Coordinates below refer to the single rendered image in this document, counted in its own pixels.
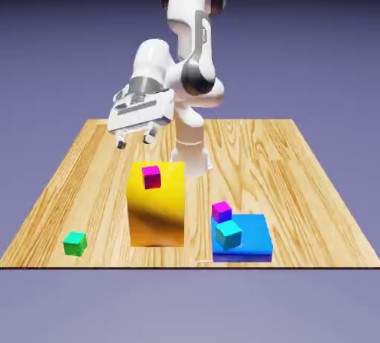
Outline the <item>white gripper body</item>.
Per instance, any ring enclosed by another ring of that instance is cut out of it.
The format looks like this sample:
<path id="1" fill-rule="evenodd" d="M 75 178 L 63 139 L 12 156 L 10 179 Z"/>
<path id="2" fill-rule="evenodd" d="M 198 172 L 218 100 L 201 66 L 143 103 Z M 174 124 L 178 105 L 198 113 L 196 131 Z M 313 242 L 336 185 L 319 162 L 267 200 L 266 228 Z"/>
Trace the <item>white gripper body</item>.
<path id="1" fill-rule="evenodd" d="M 165 89 L 155 94 L 128 93 L 125 89 L 114 95 L 107 129 L 115 134 L 142 131 L 152 123 L 167 125 L 174 118 L 174 91 Z"/>

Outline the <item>small magenta cube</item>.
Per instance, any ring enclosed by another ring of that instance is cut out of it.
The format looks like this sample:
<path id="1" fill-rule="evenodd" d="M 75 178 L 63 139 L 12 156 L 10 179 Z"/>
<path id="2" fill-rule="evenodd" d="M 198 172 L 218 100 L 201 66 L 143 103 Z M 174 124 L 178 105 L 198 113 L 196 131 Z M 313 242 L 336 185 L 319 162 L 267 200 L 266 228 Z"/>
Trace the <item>small magenta cube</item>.
<path id="1" fill-rule="evenodd" d="M 145 189 L 157 189 L 161 187 L 161 171 L 159 166 L 143 166 L 141 170 Z"/>
<path id="2" fill-rule="evenodd" d="M 232 219 L 232 208 L 226 201 L 212 204 L 212 217 L 216 223 L 223 223 Z"/>

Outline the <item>small green cube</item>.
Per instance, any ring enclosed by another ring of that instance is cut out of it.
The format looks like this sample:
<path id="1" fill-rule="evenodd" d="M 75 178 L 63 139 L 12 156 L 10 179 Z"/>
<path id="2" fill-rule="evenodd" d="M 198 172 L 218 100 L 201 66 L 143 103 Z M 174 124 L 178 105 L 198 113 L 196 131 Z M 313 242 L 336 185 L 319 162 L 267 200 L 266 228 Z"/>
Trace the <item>small green cube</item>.
<path id="1" fill-rule="evenodd" d="M 69 232 L 63 240 L 66 255 L 80 257 L 88 246 L 84 232 Z"/>

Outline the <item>small cyan cube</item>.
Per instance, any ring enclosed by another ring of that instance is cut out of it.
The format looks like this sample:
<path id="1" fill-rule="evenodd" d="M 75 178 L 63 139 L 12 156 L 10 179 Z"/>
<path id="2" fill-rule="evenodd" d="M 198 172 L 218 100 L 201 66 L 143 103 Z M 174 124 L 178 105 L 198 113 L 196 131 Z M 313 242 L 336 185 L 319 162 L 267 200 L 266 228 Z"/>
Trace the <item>small cyan cube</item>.
<path id="1" fill-rule="evenodd" d="M 215 237 L 224 250 L 234 249 L 241 245 L 243 230 L 233 221 L 218 223 L 215 227 Z"/>

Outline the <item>large yellow box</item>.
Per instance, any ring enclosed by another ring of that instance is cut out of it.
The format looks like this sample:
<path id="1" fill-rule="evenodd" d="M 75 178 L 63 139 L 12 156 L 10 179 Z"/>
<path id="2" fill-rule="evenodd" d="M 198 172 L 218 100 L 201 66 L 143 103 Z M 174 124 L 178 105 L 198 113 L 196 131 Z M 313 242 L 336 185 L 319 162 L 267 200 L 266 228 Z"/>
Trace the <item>large yellow box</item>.
<path id="1" fill-rule="evenodd" d="M 145 189 L 143 166 L 157 165 L 161 187 Z M 185 235 L 184 163 L 135 162 L 129 174 L 126 200 L 132 247 L 182 247 Z"/>

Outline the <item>large blue box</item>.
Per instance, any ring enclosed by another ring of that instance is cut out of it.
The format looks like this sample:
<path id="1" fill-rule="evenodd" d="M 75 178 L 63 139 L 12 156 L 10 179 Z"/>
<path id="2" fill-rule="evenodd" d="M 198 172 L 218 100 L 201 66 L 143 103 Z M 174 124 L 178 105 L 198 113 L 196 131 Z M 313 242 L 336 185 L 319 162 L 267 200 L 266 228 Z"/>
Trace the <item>large blue box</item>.
<path id="1" fill-rule="evenodd" d="M 211 221 L 212 258 L 214 262 L 271 262 L 273 244 L 263 214 L 233 214 L 232 220 L 243 230 L 241 245 L 224 250 L 217 242 L 215 228 Z"/>

